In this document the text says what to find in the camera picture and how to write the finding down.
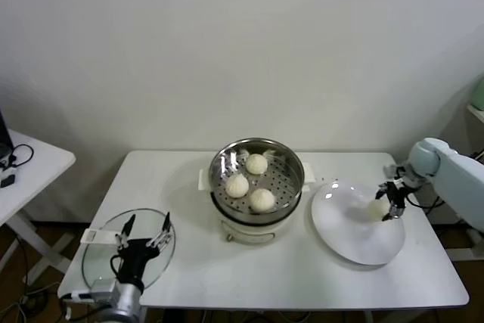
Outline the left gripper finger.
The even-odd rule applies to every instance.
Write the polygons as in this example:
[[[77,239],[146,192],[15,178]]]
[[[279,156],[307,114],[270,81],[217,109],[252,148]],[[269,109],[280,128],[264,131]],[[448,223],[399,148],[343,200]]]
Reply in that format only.
[[[171,227],[172,224],[170,219],[170,213],[167,213],[163,221],[162,228],[159,230],[155,237],[147,242],[147,247],[158,249],[160,252],[162,252],[165,246],[172,240]]]
[[[128,237],[131,233],[132,227],[135,222],[136,215],[133,214],[129,220],[124,224],[120,233],[116,234],[116,245],[117,249],[121,250],[128,247]]]

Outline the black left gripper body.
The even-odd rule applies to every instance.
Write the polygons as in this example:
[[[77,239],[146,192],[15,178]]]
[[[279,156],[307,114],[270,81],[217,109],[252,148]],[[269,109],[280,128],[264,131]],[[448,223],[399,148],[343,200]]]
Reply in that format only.
[[[110,258],[110,268],[120,284],[144,285],[147,263],[157,257],[157,249],[147,247],[148,238],[128,240],[128,247]]]

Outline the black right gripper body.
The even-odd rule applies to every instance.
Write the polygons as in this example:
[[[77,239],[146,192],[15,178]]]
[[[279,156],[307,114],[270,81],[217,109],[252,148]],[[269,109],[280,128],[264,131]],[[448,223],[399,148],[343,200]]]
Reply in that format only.
[[[405,198],[409,194],[409,188],[405,185],[397,185],[394,182],[386,183],[386,196],[390,205],[396,209],[405,208]]]

